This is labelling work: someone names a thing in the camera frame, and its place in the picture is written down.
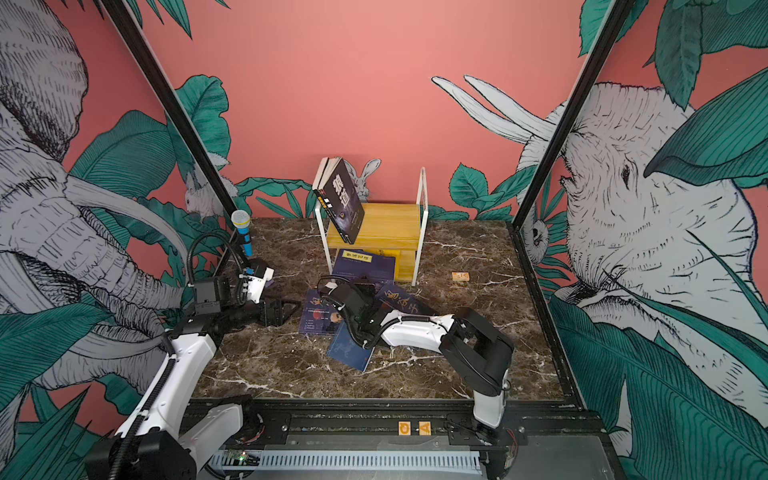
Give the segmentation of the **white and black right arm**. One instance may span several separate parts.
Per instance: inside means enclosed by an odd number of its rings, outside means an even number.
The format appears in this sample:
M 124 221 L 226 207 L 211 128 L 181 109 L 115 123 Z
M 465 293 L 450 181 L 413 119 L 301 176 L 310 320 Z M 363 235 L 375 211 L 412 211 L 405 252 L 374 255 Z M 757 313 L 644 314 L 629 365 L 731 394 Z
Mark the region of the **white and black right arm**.
M 477 423 L 496 429 L 506 407 L 514 345 L 486 317 L 469 307 L 453 314 L 399 310 L 377 296 L 371 283 L 326 275 L 317 283 L 320 300 L 338 313 L 360 348 L 414 347 L 441 354 L 473 391 Z

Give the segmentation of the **blue book yellow label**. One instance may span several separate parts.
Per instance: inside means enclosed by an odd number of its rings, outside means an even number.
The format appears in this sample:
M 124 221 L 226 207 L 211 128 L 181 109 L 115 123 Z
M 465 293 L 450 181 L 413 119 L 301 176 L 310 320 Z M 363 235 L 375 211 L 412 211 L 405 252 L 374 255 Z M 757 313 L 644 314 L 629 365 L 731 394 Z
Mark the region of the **blue book yellow label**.
M 362 250 L 341 249 L 333 265 L 332 274 L 352 281 L 393 282 L 395 264 L 396 259 L 394 257 Z

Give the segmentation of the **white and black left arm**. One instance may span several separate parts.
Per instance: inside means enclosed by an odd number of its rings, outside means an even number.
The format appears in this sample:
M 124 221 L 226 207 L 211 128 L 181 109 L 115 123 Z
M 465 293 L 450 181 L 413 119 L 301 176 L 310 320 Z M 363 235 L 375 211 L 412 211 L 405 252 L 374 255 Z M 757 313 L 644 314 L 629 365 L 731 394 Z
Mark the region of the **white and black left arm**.
M 185 411 L 223 338 L 250 324 L 283 325 L 300 304 L 265 295 L 274 271 L 253 255 L 250 230 L 237 228 L 225 243 L 238 267 L 237 282 L 214 275 L 191 279 L 195 296 L 187 319 L 162 334 L 166 358 L 150 388 L 113 437 L 97 442 L 85 457 L 90 479 L 194 479 L 233 438 L 255 442 L 260 427 L 246 424 L 247 403 L 213 407 L 187 432 Z

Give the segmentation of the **dark blue book white label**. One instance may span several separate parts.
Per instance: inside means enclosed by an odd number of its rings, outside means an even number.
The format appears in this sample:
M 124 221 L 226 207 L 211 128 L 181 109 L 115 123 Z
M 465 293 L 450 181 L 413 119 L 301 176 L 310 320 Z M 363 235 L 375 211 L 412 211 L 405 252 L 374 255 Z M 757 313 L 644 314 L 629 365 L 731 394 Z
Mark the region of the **dark blue book white label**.
M 347 325 L 342 324 L 327 350 L 327 355 L 343 365 L 359 372 L 365 372 L 371 361 L 373 350 L 357 345 L 349 333 Z

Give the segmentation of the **black book white characters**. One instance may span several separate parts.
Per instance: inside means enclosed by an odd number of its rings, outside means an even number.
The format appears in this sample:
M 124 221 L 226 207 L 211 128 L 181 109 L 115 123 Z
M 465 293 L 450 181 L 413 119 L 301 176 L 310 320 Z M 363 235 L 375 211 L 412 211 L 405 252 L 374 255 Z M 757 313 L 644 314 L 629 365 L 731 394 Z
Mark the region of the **black book white characters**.
M 354 244 L 365 211 L 343 158 L 325 186 L 324 197 L 317 199 L 341 239 L 347 244 Z

